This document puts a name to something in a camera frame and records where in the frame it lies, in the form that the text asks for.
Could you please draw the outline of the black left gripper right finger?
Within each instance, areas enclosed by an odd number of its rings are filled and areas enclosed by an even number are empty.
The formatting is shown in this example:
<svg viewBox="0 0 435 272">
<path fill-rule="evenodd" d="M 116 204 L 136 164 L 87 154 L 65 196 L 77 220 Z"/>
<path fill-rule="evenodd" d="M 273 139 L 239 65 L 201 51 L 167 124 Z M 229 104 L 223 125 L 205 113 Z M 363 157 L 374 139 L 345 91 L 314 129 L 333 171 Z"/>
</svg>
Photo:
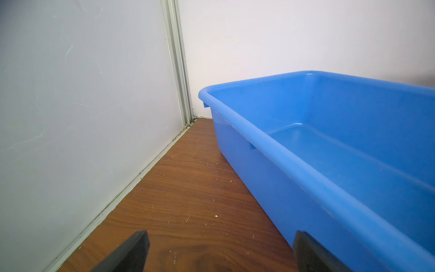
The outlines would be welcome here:
<svg viewBox="0 0 435 272">
<path fill-rule="evenodd" d="M 299 272 L 352 271 L 307 232 L 296 232 L 293 252 Z"/>
</svg>

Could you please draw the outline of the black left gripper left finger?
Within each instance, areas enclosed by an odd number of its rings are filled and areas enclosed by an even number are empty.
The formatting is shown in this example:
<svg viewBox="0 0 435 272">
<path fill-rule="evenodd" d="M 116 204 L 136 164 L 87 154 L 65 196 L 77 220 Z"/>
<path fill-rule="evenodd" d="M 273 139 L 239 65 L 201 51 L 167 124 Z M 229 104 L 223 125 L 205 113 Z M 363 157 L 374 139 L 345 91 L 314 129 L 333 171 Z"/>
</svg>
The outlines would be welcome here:
<svg viewBox="0 0 435 272">
<path fill-rule="evenodd" d="M 137 231 L 97 264 L 92 272 L 143 272 L 150 248 L 147 231 Z"/>
</svg>

